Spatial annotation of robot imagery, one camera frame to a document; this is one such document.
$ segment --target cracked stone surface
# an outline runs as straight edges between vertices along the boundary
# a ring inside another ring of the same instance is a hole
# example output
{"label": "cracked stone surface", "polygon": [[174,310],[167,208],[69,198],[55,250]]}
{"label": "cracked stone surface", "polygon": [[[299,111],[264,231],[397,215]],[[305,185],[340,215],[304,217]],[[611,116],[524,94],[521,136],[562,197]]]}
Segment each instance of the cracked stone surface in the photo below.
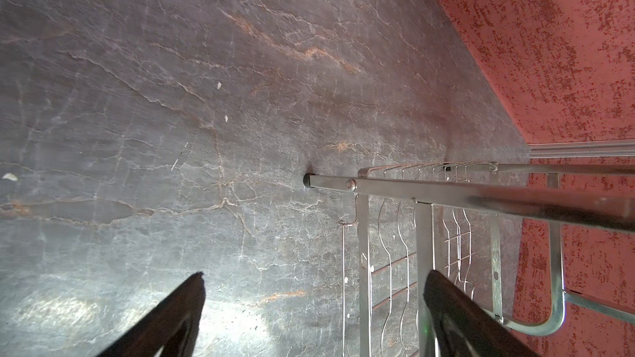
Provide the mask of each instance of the cracked stone surface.
{"label": "cracked stone surface", "polygon": [[0,85],[12,356],[96,354],[195,271],[196,356],[340,354],[353,197],[304,173],[528,157],[435,0],[0,0]]}

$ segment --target metal rod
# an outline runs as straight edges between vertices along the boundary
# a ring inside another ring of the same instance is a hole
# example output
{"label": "metal rod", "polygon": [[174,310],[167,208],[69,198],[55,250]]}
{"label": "metal rod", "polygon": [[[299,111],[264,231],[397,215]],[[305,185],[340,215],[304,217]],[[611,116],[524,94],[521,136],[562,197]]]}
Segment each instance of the metal rod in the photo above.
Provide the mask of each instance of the metal rod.
{"label": "metal rod", "polygon": [[[560,186],[558,174],[547,174],[547,187],[552,189]],[[551,275],[551,314],[543,323],[524,323],[504,318],[504,325],[513,330],[533,336],[553,334],[565,322],[565,270],[562,265],[562,224],[549,222],[549,268]]]}
{"label": "metal rod", "polygon": [[530,158],[635,156],[635,139],[529,145]]}
{"label": "metal rod", "polygon": [[355,219],[353,222],[344,222],[341,220],[339,222],[342,225],[342,357],[344,357],[345,351],[345,336],[346,336],[346,266],[345,266],[345,258],[346,258],[346,249],[344,244],[344,228],[346,226],[353,226],[358,223],[358,200],[359,194],[355,195]]}
{"label": "metal rod", "polygon": [[477,164],[470,168],[475,171],[496,172],[557,172],[560,174],[601,174],[635,176],[635,165],[622,164]]}
{"label": "metal rod", "polygon": [[404,260],[406,260],[408,258],[412,258],[415,255],[417,255],[417,252],[413,252],[412,254],[408,254],[407,256],[401,257],[399,259],[395,259],[395,260],[393,260],[393,262],[390,262],[388,265],[382,266],[379,269],[375,269],[375,271],[373,272],[373,275],[375,275],[375,274],[377,274],[377,273],[379,273],[379,272],[381,272],[383,270],[388,269],[388,267],[390,267],[390,265],[395,265],[395,264],[397,264],[399,262],[402,262],[402,261],[404,261]]}
{"label": "metal rod", "polygon": [[500,265],[500,218],[493,216],[489,226],[491,240],[491,301],[496,321],[503,322],[503,287]]}
{"label": "metal rod", "polygon": [[385,305],[386,302],[391,301],[394,297],[397,297],[397,296],[403,294],[404,292],[406,292],[407,290],[411,289],[412,287],[414,287],[416,285],[417,285],[417,282],[414,282],[414,283],[402,288],[401,290],[392,293],[388,298],[385,298],[381,302],[379,302],[378,304],[374,305],[373,306],[373,310],[377,310],[381,305]]}
{"label": "metal rod", "polygon": [[344,245],[344,228],[342,225],[342,357],[344,357],[345,337],[346,337],[346,267],[345,267],[345,245]]}
{"label": "metal rod", "polygon": [[635,199],[632,198],[467,182],[350,179],[316,175],[310,176],[310,186],[635,232]]}
{"label": "metal rod", "polygon": [[370,357],[370,246],[368,238],[368,195],[358,196],[358,238],[360,239],[360,357]]}
{"label": "metal rod", "polygon": [[424,301],[424,285],[430,270],[436,268],[434,220],[432,204],[415,204],[415,225],[417,226],[417,283],[419,350],[423,357],[436,355],[436,337],[430,311]]}
{"label": "metal rod", "polygon": [[569,303],[597,311],[598,313],[606,314],[607,316],[616,318],[617,320],[635,324],[635,310],[633,309],[631,309],[631,311],[626,311],[623,310],[623,306],[618,306],[605,300],[588,298],[571,290],[566,291],[565,300]]}

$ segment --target metal frame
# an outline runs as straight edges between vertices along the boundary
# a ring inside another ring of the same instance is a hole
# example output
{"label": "metal frame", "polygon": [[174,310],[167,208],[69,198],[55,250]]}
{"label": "metal frame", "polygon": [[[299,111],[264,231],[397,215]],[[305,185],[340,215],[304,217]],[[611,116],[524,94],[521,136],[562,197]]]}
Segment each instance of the metal frame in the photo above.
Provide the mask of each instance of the metal frame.
{"label": "metal frame", "polygon": [[[492,178],[495,179],[501,172],[542,172],[547,174],[547,185],[549,189],[492,186],[488,184],[471,184],[468,182],[446,183],[423,181],[420,179],[369,178],[370,171],[383,170],[385,177],[386,171],[394,169],[402,169],[401,171],[403,171],[403,169],[413,167],[423,168],[433,166],[436,168],[448,165],[454,165],[456,168],[458,168],[459,165],[465,165],[465,168],[470,166],[471,170],[474,171],[489,171]],[[356,221],[353,223],[358,225],[358,237],[360,239],[360,356],[368,357],[371,353],[370,329],[373,310],[373,306],[371,305],[371,282],[373,271],[369,260],[368,226],[370,196],[413,200],[415,202],[414,221],[417,228],[417,283],[420,285],[425,284],[426,275],[430,270],[440,268],[440,250],[443,248],[443,242],[447,241],[443,240],[439,234],[436,234],[433,206],[455,207],[456,209],[464,210],[482,210],[497,214],[511,214],[523,218],[536,218],[549,221],[552,308],[549,319],[543,323],[524,323],[503,316],[500,286],[500,236],[497,232],[499,224],[497,220],[492,221],[490,224],[493,312],[486,312],[499,323],[502,323],[510,329],[535,336],[552,334],[560,328],[565,320],[565,302],[574,303],[619,320],[635,324],[635,311],[624,310],[609,302],[588,298],[565,289],[561,239],[561,224],[563,222],[600,227],[612,231],[635,232],[635,209],[631,208],[635,207],[635,199],[606,197],[586,192],[563,191],[558,188],[559,174],[564,173],[631,176],[635,175],[635,166],[436,163],[433,165],[412,164],[367,168],[360,170],[357,178],[307,174],[305,178],[306,186],[348,191],[357,194]],[[408,291],[414,284],[416,283],[407,286]],[[391,309],[394,295],[395,294],[392,294],[389,297]],[[420,355],[438,355],[438,346],[435,345],[430,314],[427,311],[422,292],[418,292],[417,317]]]}

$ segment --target wavy metal wire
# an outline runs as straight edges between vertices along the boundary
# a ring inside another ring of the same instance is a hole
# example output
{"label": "wavy metal wire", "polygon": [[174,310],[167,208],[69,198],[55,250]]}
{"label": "wavy metal wire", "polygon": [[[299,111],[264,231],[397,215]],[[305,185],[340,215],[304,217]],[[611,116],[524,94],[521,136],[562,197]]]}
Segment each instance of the wavy metal wire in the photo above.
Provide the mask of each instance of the wavy metal wire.
{"label": "wavy metal wire", "polygon": [[[406,179],[406,171],[412,170],[414,172],[414,176],[409,179],[413,180],[438,180],[443,182],[470,182],[471,179],[468,177],[467,169],[469,166],[474,164],[481,164],[481,162],[460,162],[460,163],[416,163],[416,164],[405,164],[405,165],[391,165],[391,166],[383,166],[376,167],[369,171],[371,172],[380,172],[381,176],[385,179],[386,174],[389,171],[400,171],[401,179]],[[431,173],[430,176],[424,176],[425,172],[428,171]],[[410,305],[410,290],[417,285],[417,282],[410,283],[410,258],[413,258],[416,255],[416,251],[411,252],[410,247],[408,246],[406,239],[402,233],[402,226],[404,225],[402,215],[402,202],[398,202],[397,206],[397,214],[396,218],[392,223],[396,226],[397,234],[399,234],[400,242],[403,248],[405,249],[405,256],[397,258],[396,260],[392,259],[392,255],[388,250],[385,242],[384,236],[382,232],[385,234],[386,230],[388,230],[391,223],[384,223],[382,225],[382,216],[386,215],[386,205],[388,199],[384,198],[382,204],[380,205],[378,216],[377,216],[377,233],[379,237],[380,244],[384,250],[385,255],[388,258],[388,264],[379,269],[374,269],[371,266],[371,279],[369,283],[370,287],[370,296],[371,299],[369,301],[371,307],[371,319],[373,316],[373,312],[377,310],[382,305],[388,304],[388,312],[384,319],[384,323],[382,325],[382,331],[380,336],[380,353],[382,357],[384,357],[384,338],[385,334],[389,328],[389,319],[391,314],[393,313],[393,298],[404,294],[405,296],[405,304],[401,311],[401,316],[399,320],[399,335],[400,335],[400,350],[397,355],[404,355],[406,357],[412,357],[418,354],[418,351],[414,351],[413,353],[408,353],[406,341],[404,340],[404,317],[406,314],[406,310]],[[446,218],[445,210],[449,209],[446,207],[438,207],[441,210],[441,222],[443,224],[446,239],[443,240],[446,243],[447,248],[447,265],[445,266],[447,277],[453,281],[456,285],[463,289],[463,291],[470,297],[474,297],[474,284],[469,279],[469,270],[472,265],[472,232],[473,226],[472,222],[468,218],[467,212],[463,209],[451,209],[451,215]],[[355,220],[350,223],[340,222],[342,225],[342,322],[345,323],[345,267],[344,267],[344,258],[345,258],[345,242],[344,242],[344,228],[345,226],[352,226],[357,224],[357,211],[355,214]],[[414,213],[411,219],[411,225],[413,228],[415,227],[414,222]],[[406,263],[406,285],[404,288],[393,292],[393,265],[402,262],[405,260]],[[371,264],[371,257],[368,257],[368,264]],[[378,273],[381,273],[385,270],[388,270],[388,297],[384,300],[380,301],[377,304],[373,304],[373,294],[376,293],[377,290],[373,289],[373,277]],[[415,321],[415,326],[418,331],[418,322]],[[345,328],[342,325],[342,355],[344,355],[345,350]]]}

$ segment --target wire grid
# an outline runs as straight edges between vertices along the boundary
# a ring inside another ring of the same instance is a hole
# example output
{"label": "wire grid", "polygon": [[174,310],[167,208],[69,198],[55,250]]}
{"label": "wire grid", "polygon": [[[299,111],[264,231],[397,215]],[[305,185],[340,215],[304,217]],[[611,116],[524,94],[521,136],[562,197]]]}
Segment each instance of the wire grid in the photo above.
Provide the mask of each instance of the wire grid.
{"label": "wire grid", "polygon": [[[435,180],[443,182],[487,182],[488,174],[480,179],[470,173],[471,163],[409,164],[377,167],[369,172],[370,178]],[[371,264],[371,355],[372,356],[415,356],[418,354],[417,329],[417,247],[414,222],[414,202],[371,196],[369,199],[369,243]],[[436,222],[444,234],[444,267],[442,271],[459,289],[474,298],[474,280],[480,278],[483,299],[491,304],[491,277],[487,267],[474,271],[475,221],[482,224],[484,217],[478,212],[435,206]],[[481,245],[489,249],[489,234],[481,234],[487,239]],[[342,227],[342,254],[346,254],[344,226]],[[342,284],[345,290],[345,267],[342,267]],[[342,351],[345,350],[345,329],[342,330]]]}

